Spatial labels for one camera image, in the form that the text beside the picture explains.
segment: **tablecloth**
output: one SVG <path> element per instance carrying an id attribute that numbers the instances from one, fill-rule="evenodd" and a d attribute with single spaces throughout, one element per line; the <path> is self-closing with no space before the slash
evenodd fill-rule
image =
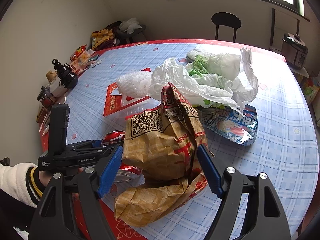
<path id="1" fill-rule="evenodd" d="M 112 115 L 103 116 L 108 85 L 124 73 L 147 67 L 153 70 L 169 57 L 186 64 L 186 53 L 196 47 L 215 54 L 240 55 L 242 45 L 223 41 L 165 40 L 105 51 L 100 57 L 102 63 L 86 71 L 67 96 L 70 107 L 67 143 L 101 139 L 113 130 L 125 130 L 123 120 Z M 206 129 L 208 146 L 241 173 L 257 175 L 263 171 L 270 177 L 293 234 L 316 187 L 319 158 L 315 131 L 303 94 L 284 58 L 254 47 L 252 58 L 259 81 L 257 98 L 250 103 L 258 114 L 256 141 L 242 147 Z M 107 196 L 105 201 L 113 209 L 113 196 Z M 243 194 L 231 239 L 240 234 L 246 203 L 247 195 Z M 207 187 L 171 214 L 135 229 L 149 240 L 203 239 L 219 205 L 220 199 Z"/>

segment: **metal screw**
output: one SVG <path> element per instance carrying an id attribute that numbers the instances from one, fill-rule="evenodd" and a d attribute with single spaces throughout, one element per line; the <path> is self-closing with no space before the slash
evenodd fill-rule
<path id="1" fill-rule="evenodd" d="M 85 169 L 86 173 L 93 173 L 93 171 L 94 171 L 93 167 L 88 167 L 88 168 Z"/>
<path id="2" fill-rule="evenodd" d="M 57 172 L 57 173 L 55 173 L 54 175 L 53 175 L 53 178 L 54 179 L 58 179 L 58 178 L 60 178 L 61 177 L 61 173 L 59 173 L 59 172 Z"/>
<path id="3" fill-rule="evenodd" d="M 234 167 L 228 167 L 227 168 L 227 172 L 229 173 L 235 173 L 236 172 L 236 169 Z"/>
<path id="4" fill-rule="evenodd" d="M 266 179 L 268 177 L 264 172 L 260 173 L 259 176 L 261 179 Z"/>

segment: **wall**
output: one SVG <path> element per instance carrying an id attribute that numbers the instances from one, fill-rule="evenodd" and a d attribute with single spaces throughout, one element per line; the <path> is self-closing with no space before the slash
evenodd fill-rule
<path id="1" fill-rule="evenodd" d="M 0 159 L 34 162 L 42 154 L 37 95 L 51 61 L 69 62 L 93 31 L 113 22 L 102 0 L 14 0 L 0 22 Z"/>
<path id="2" fill-rule="evenodd" d="M 271 8 L 297 17 L 281 7 L 260 0 L 106 0 L 116 1 L 110 10 L 116 20 L 136 17 L 147 25 L 147 40 L 168 38 L 214 39 L 215 25 L 211 16 L 220 11 L 237 15 L 242 26 L 237 31 L 236 42 L 268 49 L 271 32 Z M 319 72 L 320 23 L 305 2 L 307 22 L 300 18 L 300 36 L 307 44 L 309 54 L 306 68 Z M 219 40 L 232 41 L 233 31 L 219 27 Z"/>

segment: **striped cuff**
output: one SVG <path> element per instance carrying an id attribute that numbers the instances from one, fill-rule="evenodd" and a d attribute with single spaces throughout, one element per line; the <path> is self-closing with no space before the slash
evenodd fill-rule
<path id="1" fill-rule="evenodd" d="M 26 174 L 26 185 L 32 202 L 37 205 L 45 186 L 40 182 L 39 169 L 37 167 L 30 167 Z"/>

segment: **qr code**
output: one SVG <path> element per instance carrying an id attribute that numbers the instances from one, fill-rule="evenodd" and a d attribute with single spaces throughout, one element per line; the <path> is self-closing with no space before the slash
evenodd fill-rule
<path id="1" fill-rule="evenodd" d="M 143 133 L 150 131 L 163 132 L 160 109 L 157 109 L 155 111 L 145 111 L 141 114 L 134 115 L 131 122 L 131 138 L 135 138 Z"/>

